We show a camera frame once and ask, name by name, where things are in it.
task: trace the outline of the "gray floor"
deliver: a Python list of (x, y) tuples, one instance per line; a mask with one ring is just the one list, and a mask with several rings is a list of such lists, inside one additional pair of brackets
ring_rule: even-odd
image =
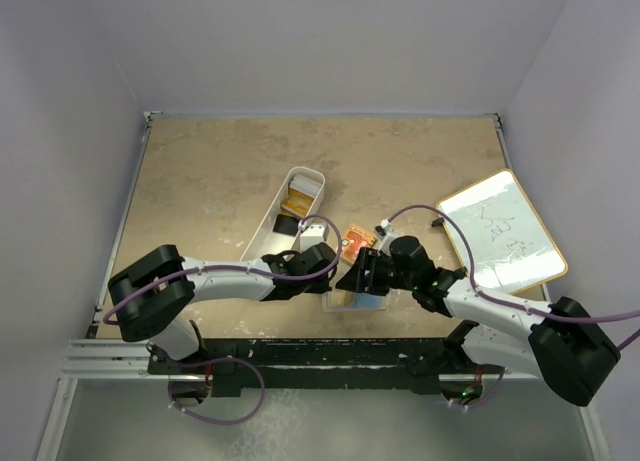
[[(248, 412), (258, 392), (208, 399)], [(256, 417), (212, 426), (167, 409), (166, 382), (80, 381), (58, 460), (591, 460), (579, 411), (537, 381), (509, 380), (464, 414), (401, 391), (273, 390)]]

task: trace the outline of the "tan workbench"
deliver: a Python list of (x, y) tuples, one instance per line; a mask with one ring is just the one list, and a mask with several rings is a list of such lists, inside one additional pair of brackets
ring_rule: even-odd
[[(373, 229), (414, 203), (444, 197), (505, 166), (486, 118), (202, 119), (153, 123), (113, 273), (161, 244), (195, 258), (237, 261), (287, 172), (306, 166), (326, 179), (319, 212), (341, 230)], [(418, 236), (436, 265), (459, 263), (426, 211), (397, 229)], [(542, 299), (541, 289), (522, 296)], [(204, 337), (439, 337), (458, 320), (428, 313), (392, 292), (384, 311), (326, 313), (318, 296), (259, 303), (217, 300), (188, 306)], [(111, 307), (110, 299), (106, 306)], [(98, 337), (119, 337), (101, 325)]]

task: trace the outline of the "whiteboard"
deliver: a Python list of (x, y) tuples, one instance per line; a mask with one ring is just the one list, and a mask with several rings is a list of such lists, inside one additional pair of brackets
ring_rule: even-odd
[[(516, 293), (567, 272), (562, 253), (511, 170), (442, 200), (438, 208), (469, 241), (480, 286)], [(445, 229), (460, 261), (469, 267), (460, 235), (446, 221)]]

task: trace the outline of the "yellow item in bin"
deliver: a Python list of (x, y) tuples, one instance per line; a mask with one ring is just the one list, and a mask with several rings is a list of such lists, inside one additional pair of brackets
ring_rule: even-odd
[(345, 263), (354, 264), (358, 259), (360, 248), (371, 248), (374, 244), (376, 244), (376, 236), (373, 232), (352, 223), (344, 234), (340, 258)]
[(289, 197), (280, 204), (280, 207), (297, 218), (304, 218), (309, 214), (311, 205), (321, 188), (320, 183), (296, 174), (289, 183)]
[(311, 196), (289, 188), (289, 197), (282, 202), (280, 207), (298, 218), (303, 218), (311, 209), (311, 203), (313, 203)]

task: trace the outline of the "handwriting on whiteboard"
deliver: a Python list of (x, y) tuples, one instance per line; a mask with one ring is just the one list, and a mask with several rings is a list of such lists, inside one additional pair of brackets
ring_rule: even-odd
[(510, 250), (510, 254), (507, 257), (509, 263), (519, 261), (527, 255), (527, 247), (533, 245), (533, 243), (520, 241), (519, 239), (513, 238), (508, 234), (509, 231), (512, 231), (512, 226), (516, 222), (515, 216), (512, 216), (510, 218), (487, 216), (485, 213), (485, 206), (482, 206), (480, 219), (485, 222), (484, 229), (488, 230), (488, 232), (491, 234), (492, 242), (498, 241), (499, 244), (502, 244), (503, 241), (506, 241), (504, 246), (506, 248), (509, 248)]

